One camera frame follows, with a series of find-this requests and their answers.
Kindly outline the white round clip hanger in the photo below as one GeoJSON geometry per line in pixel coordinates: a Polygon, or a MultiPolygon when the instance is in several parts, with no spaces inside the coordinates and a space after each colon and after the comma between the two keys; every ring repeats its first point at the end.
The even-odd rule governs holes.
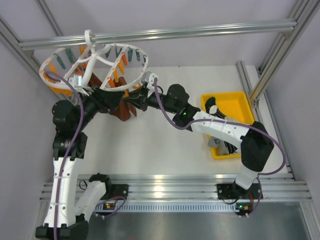
{"type": "Polygon", "coordinates": [[[59,89],[63,91],[70,91],[74,88],[69,83],[69,77],[71,75],[82,76],[82,87],[74,88],[78,93],[85,93],[85,90],[89,88],[88,83],[92,76],[96,62],[101,62],[109,67],[102,85],[99,87],[101,90],[106,92],[120,92],[135,90],[140,87],[142,83],[142,75],[147,72],[149,65],[149,57],[147,53],[134,45],[122,44],[122,43],[109,43],[101,49],[96,49],[96,44],[86,44],[85,50],[82,52],[80,57],[73,63],[71,68],[64,74],[63,80],[57,77],[49,78],[46,74],[51,70],[55,73],[55,68],[51,61],[54,57],[58,56],[58,53],[65,50],[65,48],[58,48],[55,50],[47,59],[42,63],[39,68],[39,76],[42,81],[50,88],[59,89]],[[136,55],[138,63],[142,64],[140,75],[137,79],[127,83],[123,86],[115,86],[115,82],[119,81],[119,74],[125,74],[125,66],[127,66],[133,59],[133,54],[136,55]]]}

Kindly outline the grey sock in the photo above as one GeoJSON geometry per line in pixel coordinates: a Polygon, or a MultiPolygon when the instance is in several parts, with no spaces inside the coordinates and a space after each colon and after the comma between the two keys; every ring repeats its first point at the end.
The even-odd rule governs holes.
{"type": "Polygon", "coordinates": [[[211,136],[207,142],[207,146],[210,148],[217,149],[221,144],[221,140],[219,138],[211,136]]]}

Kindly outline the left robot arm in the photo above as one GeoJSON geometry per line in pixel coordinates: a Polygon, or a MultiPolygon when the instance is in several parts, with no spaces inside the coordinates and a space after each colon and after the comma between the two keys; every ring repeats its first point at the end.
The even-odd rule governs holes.
{"type": "Polygon", "coordinates": [[[97,173],[76,200],[81,160],[84,158],[88,137],[84,128],[97,113],[108,113],[120,104],[123,91],[103,91],[93,87],[87,96],[76,94],[78,105],[60,100],[52,107],[56,135],[53,141],[54,176],[47,215],[35,230],[40,240],[85,240],[91,215],[100,200],[125,202],[127,185],[112,184],[106,174],[97,173]]]}

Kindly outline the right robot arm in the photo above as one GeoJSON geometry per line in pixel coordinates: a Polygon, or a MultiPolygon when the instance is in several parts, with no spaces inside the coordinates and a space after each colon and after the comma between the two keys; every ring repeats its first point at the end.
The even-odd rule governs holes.
{"type": "Polygon", "coordinates": [[[124,101],[142,111],[152,107],[160,109],[164,116],[172,113],[174,117],[167,120],[178,130],[210,135],[235,146],[240,150],[242,166],[231,186],[231,195],[246,198],[274,149],[264,125],[257,121],[251,125],[229,122],[212,116],[189,104],[189,97],[180,84],[171,85],[166,94],[152,92],[143,85],[130,92],[124,101]]]}

